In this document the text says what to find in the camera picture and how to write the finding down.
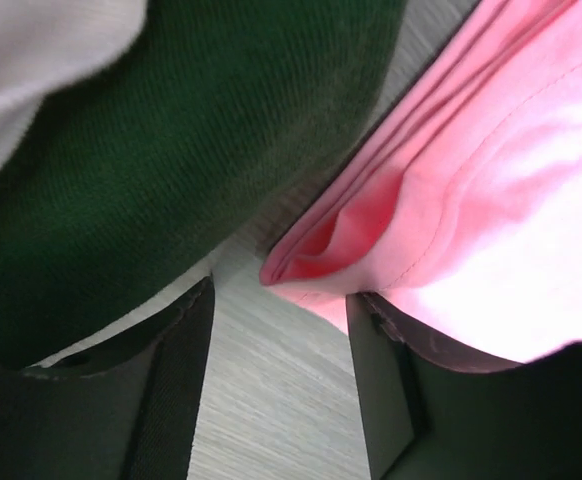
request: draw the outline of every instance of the white cloth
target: white cloth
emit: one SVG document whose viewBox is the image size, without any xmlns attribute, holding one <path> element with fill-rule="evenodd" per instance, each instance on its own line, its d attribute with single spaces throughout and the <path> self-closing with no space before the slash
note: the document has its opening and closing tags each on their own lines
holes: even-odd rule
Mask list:
<svg viewBox="0 0 582 480">
<path fill-rule="evenodd" d="M 116 60 L 147 0 L 0 0 L 0 167 L 43 97 Z"/>
</svg>

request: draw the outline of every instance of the pink fabric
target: pink fabric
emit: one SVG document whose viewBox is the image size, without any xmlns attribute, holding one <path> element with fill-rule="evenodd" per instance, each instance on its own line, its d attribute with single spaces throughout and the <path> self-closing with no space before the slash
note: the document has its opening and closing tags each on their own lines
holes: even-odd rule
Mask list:
<svg viewBox="0 0 582 480">
<path fill-rule="evenodd" d="M 374 290 L 514 360 L 582 339 L 582 0 L 483 0 L 260 280 L 342 331 Z"/>
</svg>

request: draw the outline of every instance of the clothing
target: clothing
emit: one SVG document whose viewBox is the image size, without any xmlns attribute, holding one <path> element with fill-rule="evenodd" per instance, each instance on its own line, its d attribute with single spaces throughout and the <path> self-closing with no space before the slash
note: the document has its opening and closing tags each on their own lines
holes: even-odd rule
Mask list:
<svg viewBox="0 0 582 480">
<path fill-rule="evenodd" d="M 0 363 L 122 317 L 359 138 L 403 2 L 156 0 L 0 172 Z"/>
<path fill-rule="evenodd" d="M 512 360 L 582 339 L 582 0 L 483 0 L 261 281 L 342 330 L 375 290 Z"/>
<path fill-rule="evenodd" d="M 116 60 L 145 10 L 146 0 L 0 0 L 0 167 L 42 98 Z"/>
</svg>

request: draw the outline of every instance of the gray wooden surface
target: gray wooden surface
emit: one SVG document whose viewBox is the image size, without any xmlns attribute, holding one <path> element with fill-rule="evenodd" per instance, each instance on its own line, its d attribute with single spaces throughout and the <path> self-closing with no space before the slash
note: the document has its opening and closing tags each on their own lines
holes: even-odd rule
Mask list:
<svg viewBox="0 0 582 480">
<path fill-rule="evenodd" d="M 411 0 L 373 121 L 476 3 Z M 213 257 L 217 312 L 191 480 L 369 478 L 347 338 L 257 282 L 262 252 L 329 175 L 270 202 Z"/>
</svg>

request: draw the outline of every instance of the ribbed green fabric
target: ribbed green fabric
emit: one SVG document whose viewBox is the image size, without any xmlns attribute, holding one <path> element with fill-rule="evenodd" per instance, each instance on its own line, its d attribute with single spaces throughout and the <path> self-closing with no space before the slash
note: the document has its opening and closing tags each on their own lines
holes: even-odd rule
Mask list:
<svg viewBox="0 0 582 480">
<path fill-rule="evenodd" d="M 138 42 L 48 99 L 0 173 L 0 363 L 37 361 L 182 274 L 268 195 L 341 162 L 400 0 L 155 0 Z"/>
</svg>

